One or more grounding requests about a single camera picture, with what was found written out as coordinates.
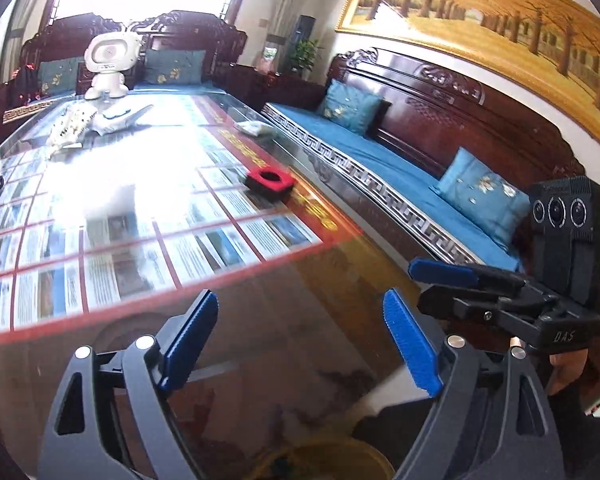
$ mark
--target silver screw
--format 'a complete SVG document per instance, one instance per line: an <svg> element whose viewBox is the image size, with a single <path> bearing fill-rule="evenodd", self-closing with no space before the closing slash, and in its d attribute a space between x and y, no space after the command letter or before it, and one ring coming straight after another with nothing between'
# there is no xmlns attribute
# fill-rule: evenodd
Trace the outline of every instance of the silver screw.
<svg viewBox="0 0 600 480"><path fill-rule="evenodd" d="M78 359L84 359L89 357L89 355L91 354L91 348L89 348L88 346L81 346L80 348L78 348L75 351L75 356Z"/></svg>
<svg viewBox="0 0 600 480"><path fill-rule="evenodd" d="M526 352L522 346L513 346L511 348L511 355L516 359L524 359L526 357Z"/></svg>
<svg viewBox="0 0 600 480"><path fill-rule="evenodd" d="M141 350L147 350L148 348L151 348L154 343L155 339L152 335L143 335L136 340L136 346Z"/></svg>
<svg viewBox="0 0 600 480"><path fill-rule="evenodd" d="M453 348L462 348L466 341L459 335L450 335L446 338L446 343Z"/></svg>

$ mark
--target carved wooden backrest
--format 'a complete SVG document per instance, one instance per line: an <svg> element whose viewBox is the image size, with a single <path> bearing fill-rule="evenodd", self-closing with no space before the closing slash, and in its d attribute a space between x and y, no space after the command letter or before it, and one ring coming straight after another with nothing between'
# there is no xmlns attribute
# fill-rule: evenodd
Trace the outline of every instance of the carved wooden backrest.
<svg viewBox="0 0 600 480"><path fill-rule="evenodd" d="M134 23L129 30L142 36L142 53L152 50L205 50L203 73L209 78L218 63L235 63L247 35L214 14L172 10Z"/></svg>
<svg viewBox="0 0 600 480"><path fill-rule="evenodd" d="M373 48L336 56L329 78L390 102L377 140L436 177L461 146L523 190L585 173L553 123L448 68Z"/></svg>
<svg viewBox="0 0 600 480"><path fill-rule="evenodd" d="M93 38L118 30L122 30L120 23L93 13L60 18L22 45L20 65L38 67L41 61L84 56Z"/></svg>

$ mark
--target human hand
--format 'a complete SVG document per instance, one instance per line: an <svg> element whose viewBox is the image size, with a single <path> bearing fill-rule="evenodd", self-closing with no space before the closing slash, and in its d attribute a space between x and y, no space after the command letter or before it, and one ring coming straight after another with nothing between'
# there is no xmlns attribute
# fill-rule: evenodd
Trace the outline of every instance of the human hand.
<svg viewBox="0 0 600 480"><path fill-rule="evenodd" d="M522 341L517 337L512 337L509 345L524 346ZM554 373L549 381L547 394L550 396L555 395L573 383L573 381L576 381L584 371L588 355L589 350L585 348L584 350L549 356L549 361L554 367Z"/></svg>

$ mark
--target red object with hole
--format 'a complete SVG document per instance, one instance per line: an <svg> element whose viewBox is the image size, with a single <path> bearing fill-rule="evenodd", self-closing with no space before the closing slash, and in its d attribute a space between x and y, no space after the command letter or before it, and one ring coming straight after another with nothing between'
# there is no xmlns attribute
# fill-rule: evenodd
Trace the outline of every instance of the red object with hole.
<svg viewBox="0 0 600 480"><path fill-rule="evenodd" d="M272 166L251 170L244 181L246 187L270 202L282 200L295 183L296 180L289 173Z"/></svg>

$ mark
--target white robot toy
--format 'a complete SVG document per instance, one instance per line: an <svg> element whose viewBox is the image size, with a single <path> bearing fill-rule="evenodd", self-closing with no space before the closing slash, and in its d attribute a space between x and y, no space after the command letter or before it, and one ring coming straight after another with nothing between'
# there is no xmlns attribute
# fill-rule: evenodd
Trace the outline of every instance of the white robot toy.
<svg viewBox="0 0 600 480"><path fill-rule="evenodd" d="M91 40L84 53L87 69L95 73L85 99L98 99L104 92L109 97L124 97L129 88L121 74L138 61L142 40L135 32L107 32Z"/></svg>

